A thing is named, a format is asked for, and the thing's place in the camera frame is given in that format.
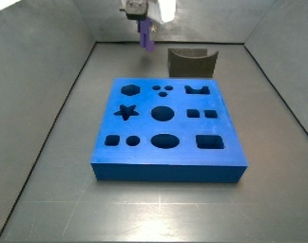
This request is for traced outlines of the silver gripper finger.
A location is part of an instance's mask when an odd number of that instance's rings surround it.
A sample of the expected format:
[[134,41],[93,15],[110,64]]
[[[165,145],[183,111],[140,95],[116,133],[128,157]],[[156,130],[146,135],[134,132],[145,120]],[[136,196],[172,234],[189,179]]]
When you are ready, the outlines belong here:
[[177,0],[158,0],[161,22],[168,23],[174,19]]

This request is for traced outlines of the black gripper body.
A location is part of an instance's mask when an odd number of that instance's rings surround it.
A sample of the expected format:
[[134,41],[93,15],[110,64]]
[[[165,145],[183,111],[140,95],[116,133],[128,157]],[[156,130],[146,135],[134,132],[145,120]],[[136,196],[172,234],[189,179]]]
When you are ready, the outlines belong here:
[[126,13],[129,20],[145,20],[148,9],[148,0],[121,0],[121,10]]

